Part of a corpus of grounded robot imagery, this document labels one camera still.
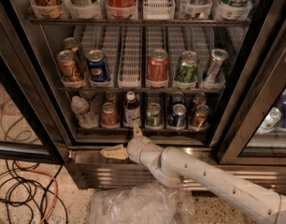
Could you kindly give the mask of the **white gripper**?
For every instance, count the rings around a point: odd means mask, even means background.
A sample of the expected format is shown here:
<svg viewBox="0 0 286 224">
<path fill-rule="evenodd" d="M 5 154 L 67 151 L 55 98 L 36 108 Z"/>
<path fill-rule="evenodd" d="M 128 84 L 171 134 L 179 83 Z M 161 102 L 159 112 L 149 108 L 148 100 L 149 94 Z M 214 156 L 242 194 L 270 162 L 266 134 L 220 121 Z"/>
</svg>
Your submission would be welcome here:
<svg viewBox="0 0 286 224">
<path fill-rule="evenodd" d="M 129 157 L 138 164 L 151 165 L 164 149 L 155 145 L 148 137 L 142 136 L 143 132 L 137 123 L 134 124 L 133 133 L 134 138 L 128 142 L 127 148 L 123 144 L 104 148 L 100 151 L 101 155 L 116 160 L 126 160 Z"/>
</svg>

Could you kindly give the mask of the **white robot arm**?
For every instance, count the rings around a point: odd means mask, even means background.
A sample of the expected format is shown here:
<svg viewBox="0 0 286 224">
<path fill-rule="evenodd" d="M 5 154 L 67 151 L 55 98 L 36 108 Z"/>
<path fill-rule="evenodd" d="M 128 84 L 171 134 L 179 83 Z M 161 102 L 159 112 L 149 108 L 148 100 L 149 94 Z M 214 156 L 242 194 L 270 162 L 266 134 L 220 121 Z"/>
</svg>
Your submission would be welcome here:
<svg viewBox="0 0 286 224">
<path fill-rule="evenodd" d="M 177 147 L 160 147 L 137 125 L 127 145 L 105 148 L 101 154 L 142 164 L 169 188 L 178 188 L 181 179 L 187 177 L 260 224 L 286 224 L 286 196 L 229 174 Z"/>
</svg>

